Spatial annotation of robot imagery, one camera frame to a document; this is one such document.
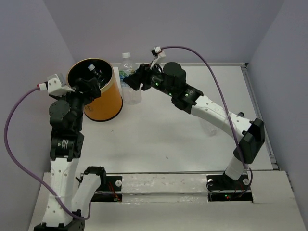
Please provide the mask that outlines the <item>small clear bottle blue cap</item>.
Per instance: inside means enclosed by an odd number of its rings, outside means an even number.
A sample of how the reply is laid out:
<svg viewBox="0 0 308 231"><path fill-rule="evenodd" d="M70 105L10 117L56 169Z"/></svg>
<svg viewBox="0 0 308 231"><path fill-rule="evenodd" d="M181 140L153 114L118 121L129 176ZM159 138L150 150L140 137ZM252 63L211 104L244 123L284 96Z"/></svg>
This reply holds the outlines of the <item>small clear bottle blue cap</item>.
<svg viewBox="0 0 308 231"><path fill-rule="evenodd" d="M103 73L100 69L96 68L94 64L90 64L88 69L95 75L99 83L103 81Z"/></svg>

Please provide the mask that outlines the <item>bottle with green blue label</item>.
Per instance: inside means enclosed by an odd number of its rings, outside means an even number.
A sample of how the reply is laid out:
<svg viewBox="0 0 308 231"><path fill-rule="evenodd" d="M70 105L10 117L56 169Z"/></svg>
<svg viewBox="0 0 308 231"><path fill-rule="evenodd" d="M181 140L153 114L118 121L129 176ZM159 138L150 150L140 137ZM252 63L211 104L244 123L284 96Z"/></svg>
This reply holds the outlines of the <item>bottle with green blue label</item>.
<svg viewBox="0 0 308 231"><path fill-rule="evenodd" d="M118 73L123 102L129 105L139 104L141 102L141 90L135 88L134 79L131 79L130 77L135 73L138 66L132 60L129 52L122 53L122 58L123 61L118 68Z"/></svg>

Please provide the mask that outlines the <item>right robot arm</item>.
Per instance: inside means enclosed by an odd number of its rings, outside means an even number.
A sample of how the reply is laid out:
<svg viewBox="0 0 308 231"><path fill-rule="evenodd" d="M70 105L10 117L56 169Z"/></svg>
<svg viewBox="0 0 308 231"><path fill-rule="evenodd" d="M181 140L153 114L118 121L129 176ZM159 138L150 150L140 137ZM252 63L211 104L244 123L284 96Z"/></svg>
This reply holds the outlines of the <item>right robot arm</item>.
<svg viewBox="0 0 308 231"><path fill-rule="evenodd" d="M199 117L236 140L233 157L221 177L222 185L232 189L239 183L244 168L253 163L265 142L264 122L249 120L226 110L186 82L186 71L181 65L169 62L141 64L123 80L134 90L154 88L171 97L171 102L180 110Z"/></svg>

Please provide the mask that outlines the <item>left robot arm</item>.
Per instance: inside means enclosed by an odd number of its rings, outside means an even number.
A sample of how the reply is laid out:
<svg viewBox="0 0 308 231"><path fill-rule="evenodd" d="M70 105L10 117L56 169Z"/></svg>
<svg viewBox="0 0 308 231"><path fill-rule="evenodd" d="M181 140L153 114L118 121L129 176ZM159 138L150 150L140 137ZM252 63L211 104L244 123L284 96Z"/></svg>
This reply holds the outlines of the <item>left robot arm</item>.
<svg viewBox="0 0 308 231"><path fill-rule="evenodd" d="M84 106L101 96L98 81L77 79L73 86L59 77L47 81L47 91L56 101L49 107L51 130L50 192L42 222L36 231L82 231L91 215L96 190L106 186L104 167L88 167L75 191L76 170L84 141Z"/></svg>

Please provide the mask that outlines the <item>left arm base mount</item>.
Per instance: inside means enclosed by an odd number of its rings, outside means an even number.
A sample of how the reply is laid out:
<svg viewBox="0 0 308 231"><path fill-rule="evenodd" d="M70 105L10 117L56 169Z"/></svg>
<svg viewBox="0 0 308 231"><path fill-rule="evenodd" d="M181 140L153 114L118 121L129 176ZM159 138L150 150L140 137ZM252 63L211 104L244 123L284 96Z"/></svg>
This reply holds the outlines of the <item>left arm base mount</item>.
<svg viewBox="0 0 308 231"><path fill-rule="evenodd" d="M106 182L101 183L92 197L92 202L120 203L122 202L121 175L107 175Z"/></svg>

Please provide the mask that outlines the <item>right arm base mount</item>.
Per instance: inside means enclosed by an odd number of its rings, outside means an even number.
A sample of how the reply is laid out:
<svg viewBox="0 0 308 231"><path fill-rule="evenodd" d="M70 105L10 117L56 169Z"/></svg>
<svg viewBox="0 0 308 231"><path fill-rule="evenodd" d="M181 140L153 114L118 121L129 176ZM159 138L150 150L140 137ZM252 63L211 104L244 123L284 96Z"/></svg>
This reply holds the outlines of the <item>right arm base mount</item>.
<svg viewBox="0 0 308 231"><path fill-rule="evenodd" d="M207 175L206 189L209 202L253 201L247 174L241 175L238 180L223 175Z"/></svg>

